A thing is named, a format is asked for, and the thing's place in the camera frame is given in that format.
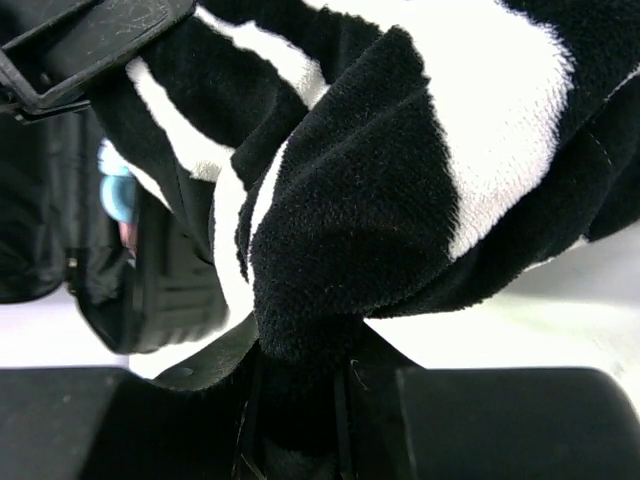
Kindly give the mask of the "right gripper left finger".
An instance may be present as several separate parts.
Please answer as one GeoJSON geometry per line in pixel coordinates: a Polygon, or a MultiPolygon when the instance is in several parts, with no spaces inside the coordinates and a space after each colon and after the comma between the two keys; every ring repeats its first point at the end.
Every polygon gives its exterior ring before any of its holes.
{"type": "Polygon", "coordinates": [[[257,479],[248,319],[157,382],[118,367],[4,369],[4,479],[257,479]]]}

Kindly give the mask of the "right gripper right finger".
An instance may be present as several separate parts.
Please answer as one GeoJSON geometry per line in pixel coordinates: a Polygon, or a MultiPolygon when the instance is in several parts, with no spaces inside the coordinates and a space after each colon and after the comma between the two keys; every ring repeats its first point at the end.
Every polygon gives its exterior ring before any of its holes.
{"type": "Polygon", "coordinates": [[[372,330],[344,369],[348,479],[635,479],[629,397],[589,368],[432,370],[372,330]]]}

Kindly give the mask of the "black hard-shell suitcase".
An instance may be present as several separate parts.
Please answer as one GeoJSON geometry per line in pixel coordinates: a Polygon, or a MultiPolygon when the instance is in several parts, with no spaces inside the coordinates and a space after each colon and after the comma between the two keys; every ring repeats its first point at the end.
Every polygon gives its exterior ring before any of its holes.
{"type": "Polygon", "coordinates": [[[1,300],[66,286],[120,354],[203,340],[226,320],[213,267],[137,184],[137,250],[100,200],[103,139],[85,90],[186,19],[190,1],[1,5],[1,300]]]}

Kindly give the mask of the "pink cat-ear headphones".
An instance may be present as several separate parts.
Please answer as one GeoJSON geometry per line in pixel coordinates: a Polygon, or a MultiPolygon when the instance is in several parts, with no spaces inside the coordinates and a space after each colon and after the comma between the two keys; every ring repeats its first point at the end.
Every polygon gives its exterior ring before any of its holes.
{"type": "Polygon", "coordinates": [[[112,142],[103,138],[97,153],[102,174],[100,200],[106,214],[119,228],[122,244],[133,255],[137,250],[136,188],[137,182],[127,162],[112,142]]]}

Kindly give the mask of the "zebra striped plush pouch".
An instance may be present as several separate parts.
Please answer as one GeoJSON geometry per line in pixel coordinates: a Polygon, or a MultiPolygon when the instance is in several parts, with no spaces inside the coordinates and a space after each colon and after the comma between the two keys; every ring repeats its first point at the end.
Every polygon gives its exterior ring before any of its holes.
{"type": "Polygon", "coordinates": [[[89,98],[292,376],[639,219],[635,1],[202,1],[89,98]]]}

